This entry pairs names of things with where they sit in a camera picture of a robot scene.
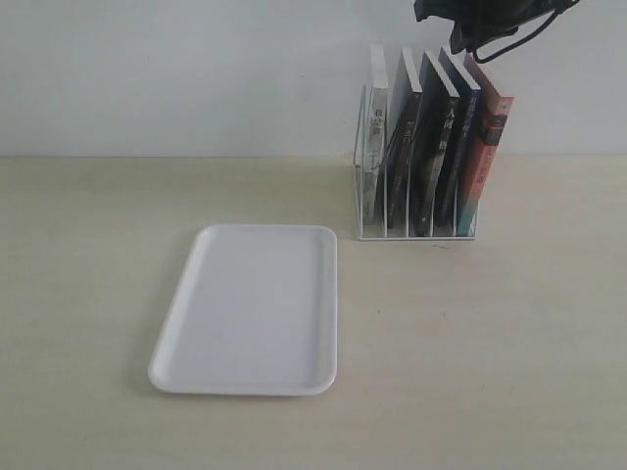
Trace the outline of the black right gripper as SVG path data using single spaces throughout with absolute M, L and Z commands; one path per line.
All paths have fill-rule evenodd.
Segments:
M 418 22 L 434 17 L 454 26 L 449 39 L 453 54 L 472 53 L 478 48 L 478 31 L 493 35 L 515 29 L 554 10 L 553 1 L 448 1 L 415 0 L 413 11 Z

